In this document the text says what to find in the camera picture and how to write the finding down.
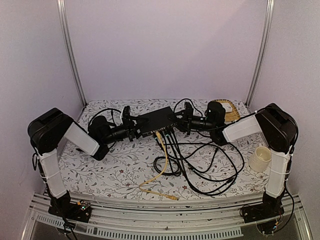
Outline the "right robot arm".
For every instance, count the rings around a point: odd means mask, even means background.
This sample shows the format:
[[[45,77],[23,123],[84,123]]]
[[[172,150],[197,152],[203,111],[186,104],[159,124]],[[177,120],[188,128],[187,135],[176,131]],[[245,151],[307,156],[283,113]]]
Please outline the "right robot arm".
[[[176,127],[189,134],[192,130],[209,132],[218,146],[235,142],[253,134],[262,134],[271,152],[270,175],[258,213],[269,218],[278,210],[291,172],[292,155],[299,135],[296,121],[275,103],[225,123],[226,109],[220,102],[210,101],[205,116],[195,116],[189,102],[184,109],[173,114]]]

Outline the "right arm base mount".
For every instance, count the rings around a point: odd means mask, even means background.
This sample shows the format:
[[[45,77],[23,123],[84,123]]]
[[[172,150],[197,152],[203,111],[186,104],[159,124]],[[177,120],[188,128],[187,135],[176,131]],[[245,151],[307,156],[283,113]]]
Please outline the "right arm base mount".
[[[255,205],[245,204],[239,214],[245,223],[261,221],[283,215],[285,213],[282,202],[276,198],[263,199],[262,203]]]

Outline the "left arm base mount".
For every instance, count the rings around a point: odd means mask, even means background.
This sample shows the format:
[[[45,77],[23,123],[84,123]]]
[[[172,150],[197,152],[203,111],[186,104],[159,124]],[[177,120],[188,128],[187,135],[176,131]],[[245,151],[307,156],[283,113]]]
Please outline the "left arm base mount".
[[[58,217],[64,217],[67,220],[88,223],[92,213],[91,204],[80,200],[71,202],[68,198],[53,198],[50,201],[48,213]]]

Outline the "black power adapter plug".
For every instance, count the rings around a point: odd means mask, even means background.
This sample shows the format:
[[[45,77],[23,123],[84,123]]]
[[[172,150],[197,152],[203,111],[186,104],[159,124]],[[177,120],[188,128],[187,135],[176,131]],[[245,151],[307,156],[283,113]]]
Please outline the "black power adapter plug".
[[[115,109],[115,108],[110,108],[110,107],[109,107],[109,108],[102,109],[102,110],[100,110],[99,112],[97,112],[97,113],[88,121],[88,126],[91,125],[91,123],[93,122],[93,120],[94,120],[95,118],[97,118],[97,117],[99,117],[99,116],[105,117],[106,114],[105,114],[104,112],[108,112],[108,111],[110,112],[110,115],[111,115],[111,118],[112,118],[112,119],[113,119],[114,112],[121,113],[120,110]]]

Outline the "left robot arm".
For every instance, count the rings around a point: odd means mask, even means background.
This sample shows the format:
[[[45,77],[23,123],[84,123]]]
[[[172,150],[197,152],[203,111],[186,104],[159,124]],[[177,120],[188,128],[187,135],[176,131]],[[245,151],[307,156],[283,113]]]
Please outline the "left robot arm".
[[[140,129],[149,120],[143,116],[132,116],[129,106],[120,111],[121,124],[109,122],[102,111],[96,113],[87,129],[81,127],[72,117],[54,107],[33,120],[27,133],[30,144],[38,158],[39,170],[55,209],[63,216],[74,213],[74,205],[66,200],[69,192],[65,187],[59,167],[58,150],[60,145],[71,142],[82,152],[97,161],[105,158],[109,145],[115,142],[140,137]]]

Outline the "black network switch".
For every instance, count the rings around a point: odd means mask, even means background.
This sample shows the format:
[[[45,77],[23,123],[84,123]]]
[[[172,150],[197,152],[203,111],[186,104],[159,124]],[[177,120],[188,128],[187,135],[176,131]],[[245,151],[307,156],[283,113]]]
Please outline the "black network switch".
[[[156,131],[173,127],[175,124],[173,121],[174,112],[169,106],[139,115],[138,117],[146,120],[140,128],[142,137],[151,136]]]

